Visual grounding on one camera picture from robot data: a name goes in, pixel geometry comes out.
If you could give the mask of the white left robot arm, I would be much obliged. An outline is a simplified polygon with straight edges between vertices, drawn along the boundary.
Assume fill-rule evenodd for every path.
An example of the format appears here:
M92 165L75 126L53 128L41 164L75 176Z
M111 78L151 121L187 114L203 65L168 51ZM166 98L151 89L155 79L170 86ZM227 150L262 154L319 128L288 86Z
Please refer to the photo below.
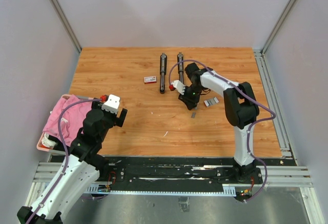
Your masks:
M113 94L89 102L91 110L71 146L65 147L60 169L31 206L19 209L20 223L62 223L92 182L109 177L108 160L98 152L108 130L123 126L128 110L119 111L120 97Z

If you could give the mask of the small white staple tray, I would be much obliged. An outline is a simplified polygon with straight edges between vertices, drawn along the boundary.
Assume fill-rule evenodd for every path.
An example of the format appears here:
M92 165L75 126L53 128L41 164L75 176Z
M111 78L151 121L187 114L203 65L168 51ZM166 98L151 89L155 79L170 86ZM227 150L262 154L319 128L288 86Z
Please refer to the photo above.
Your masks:
M210 99L206 99L204 101L204 104L206 107L210 107L210 106L213 106L213 105L216 105L219 103L219 100L217 97L213 97L213 98L210 98Z

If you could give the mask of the black stapler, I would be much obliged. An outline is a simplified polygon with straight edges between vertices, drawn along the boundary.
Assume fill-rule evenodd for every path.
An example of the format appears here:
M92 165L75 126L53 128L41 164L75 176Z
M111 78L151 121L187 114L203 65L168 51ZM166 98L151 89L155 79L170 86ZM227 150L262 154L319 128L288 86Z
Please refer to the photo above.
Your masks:
M178 75L179 75L179 81L184 84L184 69L183 69L183 54L179 52L177 54L177 67L178 67Z
M166 84L166 72L167 72L167 55L162 53L160 56L160 86L159 92L160 94L165 93L165 84Z

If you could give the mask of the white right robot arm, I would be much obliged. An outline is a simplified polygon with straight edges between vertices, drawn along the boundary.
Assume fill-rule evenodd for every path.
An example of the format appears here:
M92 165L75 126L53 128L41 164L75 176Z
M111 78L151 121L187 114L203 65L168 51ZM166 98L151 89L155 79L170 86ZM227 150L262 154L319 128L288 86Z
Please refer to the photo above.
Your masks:
M235 153L232 170L233 179L243 183L255 171L253 154L253 133L251 125L257 121L259 108L252 100L255 95L248 82L238 83L218 75L211 68L199 69L195 63L187 65L185 72L191 81L186 86L180 80L170 83L171 90L177 90L188 110L198 105L202 91L208 89L223 98L225 116L234 129Z

